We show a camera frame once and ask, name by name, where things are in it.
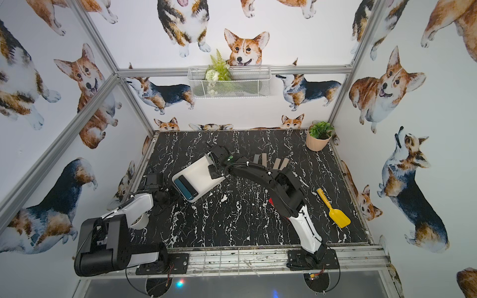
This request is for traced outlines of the white plastic storage box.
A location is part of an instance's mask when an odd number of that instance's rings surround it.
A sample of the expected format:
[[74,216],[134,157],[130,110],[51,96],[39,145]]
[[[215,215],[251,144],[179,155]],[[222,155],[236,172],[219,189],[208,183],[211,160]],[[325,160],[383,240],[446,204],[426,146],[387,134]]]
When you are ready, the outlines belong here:
[[172,177],[173,185],[178,191],[179,189],[174,184],[174,181],[181,175],[183,175],[198,191],[197,197],[192,201],[187,201],[179,191],[185,201],[190,203],[196,202],[207,192],[212,190],[212,188],[216,187],[225,180],[225,177],[221,177],[215,180],[211,179],[208,171],[209,165],[212,165],[212,161],[207,155],[205,155]]

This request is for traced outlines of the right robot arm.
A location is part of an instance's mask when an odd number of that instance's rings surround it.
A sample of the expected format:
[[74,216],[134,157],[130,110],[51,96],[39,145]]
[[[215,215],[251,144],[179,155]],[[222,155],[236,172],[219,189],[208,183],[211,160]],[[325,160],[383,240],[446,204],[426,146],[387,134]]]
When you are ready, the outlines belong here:
[[264,187],[277,212],[292,223],[299,236],[302,249],[317,260],[325,255],[327,248],[322,244],[322,238],[309,215],[302,183],[292,171],[287,168],[269,169],[251,162],[240,154],[231,153],[221,145],[211,147],[207,156],[212,161],[209,167],[212,179],[231,175],[253,181]]

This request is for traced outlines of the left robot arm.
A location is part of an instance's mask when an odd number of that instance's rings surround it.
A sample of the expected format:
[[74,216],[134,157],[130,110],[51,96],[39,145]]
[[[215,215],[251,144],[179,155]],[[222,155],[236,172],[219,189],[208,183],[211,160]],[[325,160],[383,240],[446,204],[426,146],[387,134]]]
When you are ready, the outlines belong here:
[[85,220],[74,260],[75,273],[92,277],[136,266],[160,273],[168,271],[170,261],[165,244],[134,244],[130,231],[146,228],[149,212],[175,197],[176,191],[165,186],[163,173],[149,174],[138,192],[117,208],[101,217]]

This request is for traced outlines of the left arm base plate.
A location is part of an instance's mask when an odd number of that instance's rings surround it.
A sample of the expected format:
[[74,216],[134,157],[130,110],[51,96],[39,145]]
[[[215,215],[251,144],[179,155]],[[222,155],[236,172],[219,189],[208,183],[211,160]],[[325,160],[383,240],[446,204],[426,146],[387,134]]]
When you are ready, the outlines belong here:
[[140,265],[135,274],[137,276],[145,275],[167,275],[171,274],[186,274],[188,269],[188,263],[190,259],[189,253],[172,253],[166,258],[159,257],[159,259],[153,263],[147,263]]

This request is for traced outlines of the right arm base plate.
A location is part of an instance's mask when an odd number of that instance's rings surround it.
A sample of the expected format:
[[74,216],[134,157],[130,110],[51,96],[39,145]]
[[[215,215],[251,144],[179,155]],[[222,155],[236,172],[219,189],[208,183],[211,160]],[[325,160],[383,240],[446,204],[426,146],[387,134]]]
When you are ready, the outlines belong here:
[[303,249],[287,251],[286,267],[292,271],[340,270],[340,263],[335,250],[321,247],[317,253]]

